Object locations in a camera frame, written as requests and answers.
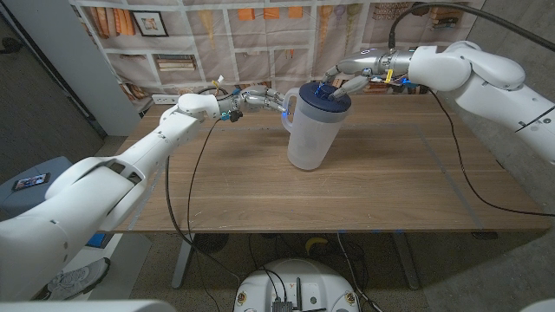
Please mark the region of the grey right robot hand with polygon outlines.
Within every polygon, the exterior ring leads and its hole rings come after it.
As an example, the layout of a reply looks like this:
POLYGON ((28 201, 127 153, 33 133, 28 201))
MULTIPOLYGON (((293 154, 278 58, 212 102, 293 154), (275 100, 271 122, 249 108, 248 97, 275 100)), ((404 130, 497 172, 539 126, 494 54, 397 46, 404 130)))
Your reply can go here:
POLYGON ((338 74, 360 74, 338 88, 330 97, 338 99, 346 94, 353 94, 365 88, 374 76, 386 75, 389 70, 393 75, 405 75, 414 51, 366 49, 350 55, 328 69, 320 85, 331 83, 338 74))

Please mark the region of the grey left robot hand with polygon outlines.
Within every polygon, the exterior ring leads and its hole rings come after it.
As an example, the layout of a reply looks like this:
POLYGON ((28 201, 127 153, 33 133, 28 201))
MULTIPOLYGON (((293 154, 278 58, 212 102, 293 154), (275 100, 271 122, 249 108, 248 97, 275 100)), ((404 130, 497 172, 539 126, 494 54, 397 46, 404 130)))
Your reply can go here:
POLYGON ((261 109, 284 113, 284 95, 273 88, 264 85, 250 86, 234 91, 217 99, 219 118, 236 122, 244 113, 257 112, 261 109))

